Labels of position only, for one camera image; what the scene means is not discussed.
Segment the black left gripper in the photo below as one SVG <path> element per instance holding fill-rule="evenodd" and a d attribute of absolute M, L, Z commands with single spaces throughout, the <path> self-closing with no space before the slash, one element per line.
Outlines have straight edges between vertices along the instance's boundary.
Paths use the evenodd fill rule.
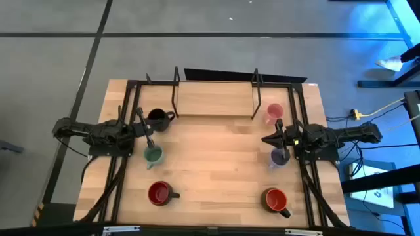
<path fill-rule="evenodd" d="M 155 143 L 152 140 L 152 135 L 154 131 L 161 131 L 161 120 L 160 119 L 145 119 L 144 113 L 141 107 L 138 107 L 136 109 L 136 115 L 140 119 L 140 122 L 133 123 L 131 125 L 134 137 L 140 138 L 140 137 L 145 136 L 148 148 L 153 148 L 155 146 Z"/>

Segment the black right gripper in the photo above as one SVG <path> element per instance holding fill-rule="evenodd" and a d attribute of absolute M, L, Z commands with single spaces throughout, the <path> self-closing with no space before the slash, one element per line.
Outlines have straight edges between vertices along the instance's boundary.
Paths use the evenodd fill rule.
<path fill-rule="evenodd" d="M 280 149 L 287 149 L 289 145 L 286 142 L 286 131 L 287 130 L 297 130 L 294 125 L 289 125 L 284 128 L 284 123 L 282 119 L 277 120 L 277 132 L 270 134 L 262 138 L 262 141 L 271 146 L 280 146 Z"/>

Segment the black mug red interior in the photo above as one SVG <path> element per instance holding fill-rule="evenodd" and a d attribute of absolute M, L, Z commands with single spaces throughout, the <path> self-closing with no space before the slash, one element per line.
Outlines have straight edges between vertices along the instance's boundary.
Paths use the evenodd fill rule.
<path fill-rule="evenodd" d="M 179 193 L 174 192 L 173 187 L 164 181 L 154 182 L 148 190 L 148 200 L 156 206 L 167 205 L 172 199 L 178 199 Z"/>

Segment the all black mug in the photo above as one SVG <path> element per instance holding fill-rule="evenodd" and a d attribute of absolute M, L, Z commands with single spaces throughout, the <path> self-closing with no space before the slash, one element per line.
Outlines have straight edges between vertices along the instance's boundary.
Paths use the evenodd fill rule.
<path fill-rule="evenodd" d="M 173 111 L 165 112 L 162 109 L 156 108 L 153 109 L 147 116 L 147 119 L 160 119 L 161 120 L 161 131 L 164 132 L 168 129 L 170 122 L 175 118 L 175 113 Z"/>

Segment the purple ceramic mug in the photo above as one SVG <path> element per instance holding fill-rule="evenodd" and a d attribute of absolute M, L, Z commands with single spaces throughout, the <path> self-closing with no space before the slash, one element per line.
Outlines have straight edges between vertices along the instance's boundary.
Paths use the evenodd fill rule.
<path fill-rule="evenodd" d="M 280 168 L 288 164 L 290 160 L 290 152 L 288 149 L 274 148 L 270 153 L 269 167 Z"/>

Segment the pink ceramic mug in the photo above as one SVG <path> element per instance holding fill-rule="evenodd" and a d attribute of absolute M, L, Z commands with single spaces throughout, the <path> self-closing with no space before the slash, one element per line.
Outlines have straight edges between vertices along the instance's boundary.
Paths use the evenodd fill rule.
<path fill-rule="evenodd" d="M 277 103 L 270 104 L 264 114 L 264 123 L 274 125 L 278 119 L 284 116 L 284 108 Z"/>

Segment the green ceramic mug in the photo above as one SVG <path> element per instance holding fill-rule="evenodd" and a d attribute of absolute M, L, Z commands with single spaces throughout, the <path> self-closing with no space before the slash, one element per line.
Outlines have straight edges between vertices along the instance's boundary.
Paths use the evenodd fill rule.
<path fill-rule="evenodd" d="M 165 158 L 162 147 L 147 147 L 144 150 L 144 158 L 146 160 L 146 168 L 148 170 L 150 170 L 154 166 L 162 164 Z"/>

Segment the black flat panel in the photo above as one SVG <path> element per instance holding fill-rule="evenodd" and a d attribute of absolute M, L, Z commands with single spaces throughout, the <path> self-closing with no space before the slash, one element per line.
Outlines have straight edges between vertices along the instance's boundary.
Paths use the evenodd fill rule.
<path fill-rule="evenodd" d="M 250 81 L 253 73 L 184 68 L 187 81 Z M 261 74 L 266 83 L 304 83 L 306 77 Z"/>

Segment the black desk beam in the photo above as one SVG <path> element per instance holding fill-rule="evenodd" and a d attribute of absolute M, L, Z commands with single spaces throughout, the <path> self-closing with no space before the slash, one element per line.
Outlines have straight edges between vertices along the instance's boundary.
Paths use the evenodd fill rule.
<path fill-rule="evenodd" d="M 420 164 L 341 182 L 343 193 L 369 191 L 420 182 Z"/>

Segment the dark mat hazard stripe border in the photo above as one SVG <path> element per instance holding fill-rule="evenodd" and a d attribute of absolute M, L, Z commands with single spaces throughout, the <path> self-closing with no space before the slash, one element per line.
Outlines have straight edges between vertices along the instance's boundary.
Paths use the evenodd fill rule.
<path fill-rule="evenodd" d="M 31 226 L 55 226 L 72 223 L 75 208 L 76 204 L 40 203 L 34 212 Z"/>

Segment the dark floor fixture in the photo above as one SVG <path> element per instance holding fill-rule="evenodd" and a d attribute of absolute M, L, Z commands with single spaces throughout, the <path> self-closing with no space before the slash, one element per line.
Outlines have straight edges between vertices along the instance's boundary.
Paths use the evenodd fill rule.
<path fill-rule="evenodd" d="M 24 148 L 16 146 L 4 140 L 0 140 L 0 149 L 5 151 L 12 151 L 15 153 L 22 153 L 24 151 Z"/>

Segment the person's leg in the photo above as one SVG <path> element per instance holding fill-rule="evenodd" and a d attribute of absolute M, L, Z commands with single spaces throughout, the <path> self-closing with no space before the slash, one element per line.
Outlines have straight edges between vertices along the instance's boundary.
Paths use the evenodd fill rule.
<path fill-rule="evenodd" d="M 406 52 L 400 55 L 401 63 L 409 62 L 417 57 L 420 57 L 420 43 L 416 44 L 414 47 L 408 49 Z"/>

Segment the black metal table frame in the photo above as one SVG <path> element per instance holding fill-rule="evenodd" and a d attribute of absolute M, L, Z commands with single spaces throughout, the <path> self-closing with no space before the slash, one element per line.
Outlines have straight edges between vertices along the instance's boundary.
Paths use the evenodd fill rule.
<path fill-rule="evenodd" d="M 122 103 L 144 111 L 172 111 L 173 81 L 112 79 L 105 93 L 100 120 L 113 119 Z M 254 118 L 180 116 L 153 139 L 164 150 L 164 162 L 148 170 L 143 156 L 146 141 L 136 141 L 126 166 L 125 179 L 102 209 L 103 220 L 156 226 L 236 227 L 330 226 L 326 212 L 303 184 L 296 157 L 284 167 L 270 168 L 271 147 L 262 137 L 274 127 L 264 123 L 266 108 L 284 107 L 283 122 L 324 125 L 326 118 L 316 84 L 263 83 L 261 106 Z M 178 199 L 156 206 L 148 200 L 154 182 L 169 183 Z M 278 188 L 287 196 L 290 218 L 265 211 L 261 193 Z"/>

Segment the silver aluminium rail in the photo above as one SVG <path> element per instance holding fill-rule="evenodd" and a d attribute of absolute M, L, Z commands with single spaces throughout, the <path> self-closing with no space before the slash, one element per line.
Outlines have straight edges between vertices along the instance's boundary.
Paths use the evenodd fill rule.
<path fill-rule="evenodd" d="M 324 236 L 322 231 L 312 231 L 305 229 L 285 229 L 285 234 L 291 236 Z"/>
<path fill-rule="evenodd" d="M 114 233 L 140 231 L 140 226 L 106 226 L 101 236 L 112 236 Z"/>

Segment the desk frame leg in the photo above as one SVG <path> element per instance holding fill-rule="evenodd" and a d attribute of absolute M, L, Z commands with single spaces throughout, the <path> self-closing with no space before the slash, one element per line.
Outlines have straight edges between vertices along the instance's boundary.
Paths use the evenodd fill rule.
<path fill-rule="evenodd" d="M 403 26 L 403 23 L 400 20 L 400 17 L 398 16 L 395 8 L 392 6 L 391 0 L 330 0 L 330 1 L 353 1 L 353 2 L 384 2 L 387 6 L 391 16 L 394 19 L 394 22 L 398 28 L 398 31 L 400 33 L 401 38 L 405 42 L 408 48 L 413 47 L 413 43 L 411 42 L 411 37 L 407 33 L 406 29 Z"/>

